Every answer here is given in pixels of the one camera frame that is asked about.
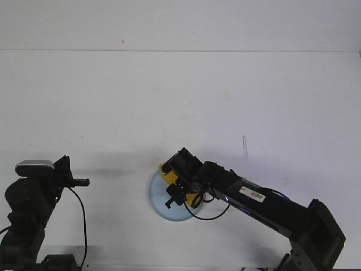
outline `label on robot arm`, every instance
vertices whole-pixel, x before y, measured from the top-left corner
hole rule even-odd
[[[241,187],[241,189],[239,190],[239,193],[241,193],[241,194],[243,194],[243,195],[245,195],[245,196],[247,196],[247,197],[249,197],[251,199],[254,199],[254,200],[258,201],[258,202],[261,202],[261,203],[266,198],[266,196],[264,196],[264,195],[262,195],[260,193],[257,193],[257,192],[255,192],[255,191],[253,191],[253,190],[251,190],[251,189],[249,189],[249,188],[247,188],[245,186]]]

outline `white backdrop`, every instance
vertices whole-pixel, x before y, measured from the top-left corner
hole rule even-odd
[[[320,199],[347,238],[336,268],[359,268],[360,12],[360,1],[0,2],[0,191],[16,163],[66,154],[91,181],[76,189],[90,267],[276,266],[288,241],[238,210],[170,222],[151,209],[149,177],[187,147],[304,206]],[[80,260],[82,245],[64,191],[39,259]]]

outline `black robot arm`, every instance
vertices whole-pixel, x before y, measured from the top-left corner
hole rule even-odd
[[[76,270],[73,255],[48,255],[36,264],[45,237],[46,224],[60,200],[64,187],[88,186],[89,179],[77,180],[70,170],[70,159],[26,160],[15,168],[23,178],[5,192],[12,212],[11,226],[0,244],[0,271],[3,270]]]
[[[345,236],[328,208],[314,199],[306,208],[283,194],[261,187],[216,163],[202,163],[185,148],[162,167],[178,179],[167,188],[178,205],[187,193],[209,193],[287,237],[291,244],[279,271],[330,271],[345,243]]]

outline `white wall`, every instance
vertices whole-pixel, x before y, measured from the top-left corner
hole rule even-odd
[[[185,146],[201,160],[233,168],[305,206],[320,199],[347,237],[336,267],[359,268],[361,59],[360,37],[352,31],[361,26],[355,16],[360,2],[305,3],[303,9],[297,7],[304,2],[290,3],[1,2],[0,47],[26,50],[0,51],[0,191],[16,180],[16,163],[67,154],[74,176],[91,180],[77,189],[87,211],[90,265],[276,266],[289,252],[288,241],[235,209],[212,222],[175,223],[154,213],[146,197],[149,177]],[[259,23],[247,30],[258,33],[258,40],[225,32],[238,23],[218,11],[228,8],[232,22],[240,21],[242,5],[262,14],[256,20],[247,13]],[[196,12],[202,9],[203,17]],[[185,10],[193,12],[188,20],[179,15]],[[259,27],[268,10],[277,24],[273,39]],[[276,10],[289,17],[285,24]],[[319,30],[309,19],[301,24],[307,10],[318,10],[313,16]],[[148,13],[154,16],[146,19]],[[290,27],[282,40],[276,30],[290,26],[291,18],[299,18],[302,38]],[[206,29],[195,33],[198,42],[189,34],[193,25]],[[346,28],[356,30],[347,34]],[[120,45],[123,36],[113,34],[122,29],[133,34],[133,42],[125,38]],[[224,42],[210,42],[212,33]],[[317,40],[316,33],[327,35]],[[9,208],[0,201],[3,228]],[[200,215],[223,208],[212,203]],[[65,191],[40,257],[71,252],[80,259],[82,244],[80,207]]]

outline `white sticker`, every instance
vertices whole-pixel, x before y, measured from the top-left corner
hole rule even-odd
[[[245,195],[245,196],[248,196],[249,198],[251,199],[254,199],[258,202],[263,202],[266,198],[266,196],[260,194],[260,193],[257,193],[245,186],[242,186],[242,188],[239,190],[239,193]]]

